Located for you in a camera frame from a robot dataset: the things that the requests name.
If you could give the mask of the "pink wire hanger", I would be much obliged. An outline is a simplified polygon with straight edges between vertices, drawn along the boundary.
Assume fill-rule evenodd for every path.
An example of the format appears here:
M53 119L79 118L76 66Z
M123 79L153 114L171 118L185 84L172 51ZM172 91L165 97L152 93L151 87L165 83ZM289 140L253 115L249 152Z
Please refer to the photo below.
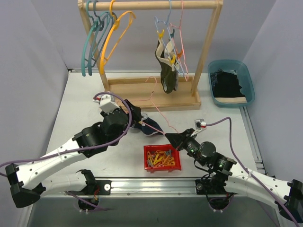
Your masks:
M179 61L180 68L183 70L183 77L185 78L185 81L188 81L188 79L189 79L189 73L188 73L188 67L187 67L187 63L186 63L185 48L184 48L184 45L183 45L183 37L182 37L182 18L183 18L183 12L184 12L184 1L181 0L181 14L180 14L180 19L179 19L179 25L176 26L176 25L174 25L174 24L172 24L170 22L169 26L171 28L177 29L179 31L180 44L181 44L180 52L183 51L183 54L182 54L182 56L180 58L178 58L178 61Z
M134 100L134 102L147 102L147 101L150 101L150 102L152 103L152 105L156 108L156 110L157 110L157 111L161 114L161 116L165 119L165 121L166 121L166 123L167 123L167 126L170 127L170 128L172 128L175 132L178 133L178 130L177 130L175 127L173 127L173 126L170 125L168 119L165 117L165 115L161 112L161 110L160 110L160 109L156 106L156 104L153 102L152 96L153 96L154 91L155 91L155 88L156 88L156 86L157 86L157 79L156 79L155 76L149 76L149 77L145 80L145 83L146 83L150 78L154 78L154 80L155 80L155 84L154 84L153 90L152 90L152 92L151 92L151 95L150 95L149 98L147 98L147 99ZM163 131L160 131L160 130L156 129L155 127L153 127L153 126L147 124L146 122L145 122L145 125L143 125L143 126L148 126L149 128L154 129L156 132L159 132L159 133L161 133L161 134L164 135L164 132L163 132Z

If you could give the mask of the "navy blue underwear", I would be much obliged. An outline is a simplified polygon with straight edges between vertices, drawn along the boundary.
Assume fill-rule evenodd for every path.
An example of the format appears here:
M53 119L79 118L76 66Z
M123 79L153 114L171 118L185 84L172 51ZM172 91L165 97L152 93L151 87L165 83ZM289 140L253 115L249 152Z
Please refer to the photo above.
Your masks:
M163 131L159 124L148 116L147 112L142 112L142 120L156 129ZM145 136L163 135L156 132L154 129L149 128L148 126L142 125L142 128L138 130L140 130Z

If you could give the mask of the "grey underwear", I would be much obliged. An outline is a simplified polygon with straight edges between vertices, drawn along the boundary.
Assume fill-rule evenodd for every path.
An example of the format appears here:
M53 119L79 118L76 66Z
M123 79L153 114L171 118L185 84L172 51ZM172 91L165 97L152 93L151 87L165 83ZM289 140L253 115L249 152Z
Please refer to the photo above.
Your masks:
M164 53L166 53L169 57L172 55L176 55L174 51L174 41L170 40L164 49ZM165 59L164 69L163 69L163 89L169 94L173 90L177 90L178 88L178 70L179 64L176 61L174 66L169 65L169 58Z

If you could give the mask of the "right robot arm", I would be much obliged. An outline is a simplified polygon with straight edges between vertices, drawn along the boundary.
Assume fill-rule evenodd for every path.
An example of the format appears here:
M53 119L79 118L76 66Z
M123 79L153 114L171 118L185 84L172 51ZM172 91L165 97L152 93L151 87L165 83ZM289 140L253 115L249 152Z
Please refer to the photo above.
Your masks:
M238 194L260 201L297 223L303 222L303 184L298 180L282 181L242 167L238 161L216 151L213 143L199 143L193 129L182 133L166 133L173 148L185 150L201 165L207 175L197 180L198 192L205 195Z

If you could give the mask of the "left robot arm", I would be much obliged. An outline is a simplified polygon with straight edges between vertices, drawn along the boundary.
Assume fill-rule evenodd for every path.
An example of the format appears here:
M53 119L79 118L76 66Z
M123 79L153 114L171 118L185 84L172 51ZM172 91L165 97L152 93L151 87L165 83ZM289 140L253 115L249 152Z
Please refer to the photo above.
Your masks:
M140 107L127 99L122 102L127 111L111 100L101 99L99 106L103 121L83 129L47 155L6 165L6 177L15 206L24 208L52 193L93 194L98 184L90 170L82 169L69 175L58 175L57 172L106 151L108 146L116 146L132 123L141 120Z

